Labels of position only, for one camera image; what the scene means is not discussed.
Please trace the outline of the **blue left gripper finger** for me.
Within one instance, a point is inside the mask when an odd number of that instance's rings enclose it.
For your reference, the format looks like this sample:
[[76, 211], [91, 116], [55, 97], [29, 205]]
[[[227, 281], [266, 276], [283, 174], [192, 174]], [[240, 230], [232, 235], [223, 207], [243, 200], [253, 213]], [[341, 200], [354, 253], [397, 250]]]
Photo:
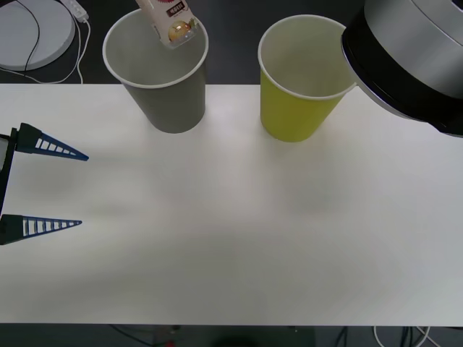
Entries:
[[89, 159], [86, 154], [26, 123], [21, 123], [17, 133], [16, 151], [81, 161]]
[[81, 224], [81, 220], [39, 218], [23, 215], [2, 215], [1, 245], [11, 244], [57, 231], [63, 231]]

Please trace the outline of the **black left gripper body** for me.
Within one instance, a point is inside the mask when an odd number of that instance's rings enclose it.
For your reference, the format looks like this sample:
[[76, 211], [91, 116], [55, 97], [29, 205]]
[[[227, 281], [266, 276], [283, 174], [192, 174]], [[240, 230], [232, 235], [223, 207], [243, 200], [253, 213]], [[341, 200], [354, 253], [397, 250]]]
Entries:
[[1, 206], [0, 210], [3, 209], [4, 200], [7, 192], [7, 184], [9, 180], [9, 174], [12, 167], [12, 161], [14, 152], [17, 144], [17, 129], [12, 128], [10, 135], [1, 134], [1, 181], [0, 181], [0, 193], [1, 193]]

